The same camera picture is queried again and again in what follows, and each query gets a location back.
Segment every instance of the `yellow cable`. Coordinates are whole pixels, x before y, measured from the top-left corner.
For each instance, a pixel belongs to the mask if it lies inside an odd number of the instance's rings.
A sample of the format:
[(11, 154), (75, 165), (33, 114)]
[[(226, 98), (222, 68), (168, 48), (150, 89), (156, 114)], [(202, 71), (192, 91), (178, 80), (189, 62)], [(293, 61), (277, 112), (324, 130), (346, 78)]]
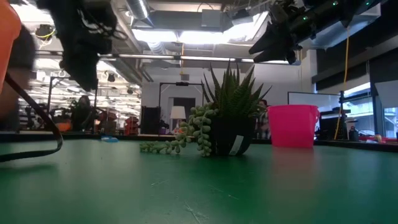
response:
[[(345, 62), (345, 70), (344, 70), (343, 91), (346, 90), (346, 81), (347, 81), (347, 73), (348, 73), (348, 49), (349, 49), (349, 27), (347, 27), (346, 62)], [(338, 128), (340, 127), (340, 116), (341, 116), (341, 112), (342, 112), (341, 110), (342, 110), (342, 106), (340, 106), (340, 110), (338, 112), (337, 126), (336, 126), (336, 132), (335, 132), (335, 140), (337, 138)]]
[(50, 36), (53, 35), (54, 33), (55, 33), (55, 29), (51, 32), (51, 34), (47, 34), (47, 35), (44, 35), (44, 36), (36, 35), (36, 37), (38, 37), (38, 38), (46, 38), (46, 37), (50, 37)]

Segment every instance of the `ceiling light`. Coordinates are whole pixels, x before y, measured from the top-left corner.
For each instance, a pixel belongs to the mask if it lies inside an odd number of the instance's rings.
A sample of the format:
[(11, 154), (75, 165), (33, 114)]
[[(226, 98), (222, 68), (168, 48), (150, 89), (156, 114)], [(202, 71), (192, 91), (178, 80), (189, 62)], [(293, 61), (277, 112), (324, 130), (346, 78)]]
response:
[(127, 93), (128, 94), (133, 94), (134, 93), (134, 89), (133, 88), (131, 88), (131, 87), (129, 87), (128, 89), (127, 89)]
[(108, 74), (108, 82), (115, 82), (115, 77), (113, 73)]
[(368, 82), (368, 83), (365, 83), (365, 84), (362, 84), (357, 87), (354, 87), (354, 88), (344, 91), (344, 95), (349, 95), (349, 94), (355, 93), (357, 91), (367, 90), (370, 88), (371, 88), (371, 83)]
[(60, 81), (60, 83), (61, 83), (62, 85), (65, 85), (65, 86), (70, 86), (69, 83), (66, 83), (66, 82), (64, 82), (64, 81)]
[(109, 65), (108, 63), (104, 62), (104, 58), (102, 58), (98, 63), (97, 63), (97, 70), (98, 71), (112, 71), (114, 73), (117, 73), (116, 69)]
[(197, 57), (197, 56), (181, 56), (183, 60), (202, 60), (202, 61), (219, 61), (219, 62), (234, 62), (235, 58), (223, 57)]
[(133, 29), (132, 33), (137, 40), (145, 42), (176, 42), (177, 36), (174, 31), (163, 30), (139, 30)]
[[(244, 63), (254, 63), (254, 60), (251, 58), (242, 58), (242, 62)], [(276, 65), (288, 65), (288, 61), (283, 61), (283, 60), (275, 60), (275, 61), (268, 61), (268, 62), (261, 62), (263, 64), (276, 64)]]
[(60, 69), (60, 60), (49, 59), (49, 58), (38, 58), (35, 60), (35, 68), (43, 69), (43, 68), (52, 68), (52, 69)]
[(99, 86), (98, 88), (102, 90), (117, 90), (115, 86)]
[(179, 41), (185, 44), (222, 44), (228, 39), (221, 32), (184, 31)]
[(102, 58), (101, 60), (107, 61), (107, 62), (115, 62), (116, 58)]
[(68, 87), (67, 90), (72, 91), (72, 92), (75, 92), (75, 93), (79, 93), (79, 92), (80, 92), (80, 89), (79, 89), (79, 88), (73, 87), (73, 86)]
[(119, 54), (119, 56), (120, 57), (124, 57), (124, 58), (174, 60), (174, 56), (173, 55), (131, 55), (131, 54)]
[(256, 36), (256, 34), (259, 32), (260, 27), (266, 20), (267, 16), (268, 16), (268, 11), (253, 16), (254, 19), (253, 28), (246, 35), (246, 41), (252, 40)]
[(11, 4), (14, 10), (17, 12), (19, 19), (21, 22), (39, 22), (41, 24), (53, 24), (54, 21), (51, 18), (51, 15), (45, 11), (37, 9), (33, 5), (18, 5)]

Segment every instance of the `black cable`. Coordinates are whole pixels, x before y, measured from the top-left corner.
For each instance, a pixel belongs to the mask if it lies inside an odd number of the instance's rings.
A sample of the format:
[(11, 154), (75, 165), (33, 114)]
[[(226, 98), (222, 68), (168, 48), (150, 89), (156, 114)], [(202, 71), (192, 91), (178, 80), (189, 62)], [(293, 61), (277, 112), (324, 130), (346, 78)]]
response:
[(44, 110), (23, 90), (7, 73), (4, 79), (8, 85), (11, 86), (26, 102), (36, 111), (36, 113), (43, 119), (53, 132), (55, 139), (57, 140), (57, 148), (51, 150), (40, 150), (40, 151), (28, 151), (28, 152), (17, 152), (11, 154), (0, 155), (0, 162), (13, 161), (16, 159), (34, 158), (53, 154), (58, 152), (63, 144), (63, 138), (60, 130), (54, 124), (54, 122), (47, 116)]
[[(98, 22), (95, 17), (93, 15), (91, 15), (91, 13), (84, 7), (84, 6), (80, 6), (78, 8), (78, 10), (84, 15), (83, 19), (86, 19), (88, 21), (87, 16), (91, 19), (91, 23), (96, 25), (97, 27), (100, 28), (100, 30), (102, 31), (102, 35), (104, 35), (105, 37), (114, 37), (116, 39), (119, 40), (127, 40), (128, 36), (127, 34), (125, 34), (123, 31), (117, 30), (116, 28), (112, 28), (111, 30), (107, 30), (107, 28), (105, 26), (103, 26), (100, 22)], [(99, 30), (99, 29), (93, 29), (90, 28), (88, 26), (86, 26), (86, 24), (84, 24), (84, 22), (82, 21), (82, 24), (84, 25), (84, 27), (86, 27), (88, 30)]]
[(199, 8), (201, 5), (203, 5), (203, 3), (205, 3), (206, 5), (210, 6), (212, 10), (214, 10), (213, 6), (211, 6), (211, 4), (208, 4), (207, 2), (201, 2), (198, 6), (197, 12), (199, 12)]

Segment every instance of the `pink bin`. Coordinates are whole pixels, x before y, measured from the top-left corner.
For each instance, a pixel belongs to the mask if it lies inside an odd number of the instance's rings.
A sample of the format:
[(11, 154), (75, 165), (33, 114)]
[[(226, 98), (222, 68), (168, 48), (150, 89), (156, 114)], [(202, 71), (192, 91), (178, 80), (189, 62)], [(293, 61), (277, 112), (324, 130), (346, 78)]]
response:
[(313, 105), (282, 105), (268, 108), (271, 141), (277, 147), (312, 148), (320, 113)]

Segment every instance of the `white label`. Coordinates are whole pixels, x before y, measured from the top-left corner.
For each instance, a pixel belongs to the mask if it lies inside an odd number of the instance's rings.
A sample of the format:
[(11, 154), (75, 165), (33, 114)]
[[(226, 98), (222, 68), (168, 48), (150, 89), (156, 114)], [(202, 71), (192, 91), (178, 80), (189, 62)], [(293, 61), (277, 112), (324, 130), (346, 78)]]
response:
[(238, 153), (239, 149), (241, 148), (243, 141), (243, 136), (236, 136), (235, 142), (232, 146), (231, 151), (229, 152), (230, 156), (235, 156)]

